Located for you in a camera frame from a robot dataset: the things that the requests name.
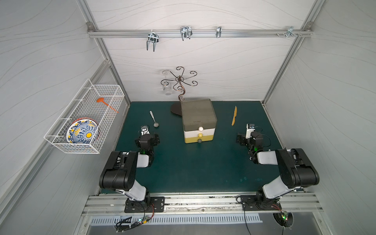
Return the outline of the yellow drawer with grey knob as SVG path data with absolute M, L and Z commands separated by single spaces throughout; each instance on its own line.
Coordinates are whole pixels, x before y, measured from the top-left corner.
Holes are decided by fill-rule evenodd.
M 186 144 L 191 144 L 191 143 L 201 143 L 201 142 L 207 142 L 207 141 L 212 141 L 214 138 L 214 135 L 208 135 L 208 136 L 202 136 L 202 137 L 190 137 L 190 138 L 185 138 L 185 143 Z

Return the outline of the white drawer with yellow knob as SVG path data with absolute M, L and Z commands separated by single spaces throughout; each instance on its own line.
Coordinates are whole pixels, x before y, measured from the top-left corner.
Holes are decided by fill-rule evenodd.
M 203 129 L 202 131 L 197 129 L 194 131 L 184 131 L 184 138 L 195 138 L 199 137 L 199 134 L 202 136 L 213 136 L 215 134 L 215 128 Z

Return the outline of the olive green drawer cabinet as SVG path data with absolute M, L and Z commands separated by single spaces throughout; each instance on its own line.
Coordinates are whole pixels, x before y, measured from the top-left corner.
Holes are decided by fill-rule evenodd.
M 184 131 L 216 128 L 217 118 L 210 99 L 181 102 Z

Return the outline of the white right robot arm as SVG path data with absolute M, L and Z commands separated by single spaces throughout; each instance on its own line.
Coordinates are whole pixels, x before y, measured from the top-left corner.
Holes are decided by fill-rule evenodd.
M 248 149 L 250 160 L 258 165 L 276 165 L 279 176 L 257 191 L 255 202 L 270 204 L 280 196 L 296 189 L 318 185 L 319 174 L 301 148 L 266 151 L 262 146 L 260 132 L 237 134 L 236 142 Z

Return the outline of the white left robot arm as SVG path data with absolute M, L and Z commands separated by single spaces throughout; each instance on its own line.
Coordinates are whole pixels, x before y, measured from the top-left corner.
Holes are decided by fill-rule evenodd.
M 158 134 L 143 134 L 135 140 L 138 151 L 113 151 L 99 177 L 99 187 L 128 197 L 130 201 L 150 205 L 150 193 L 136 180 L 138 168 L 150 167 Z

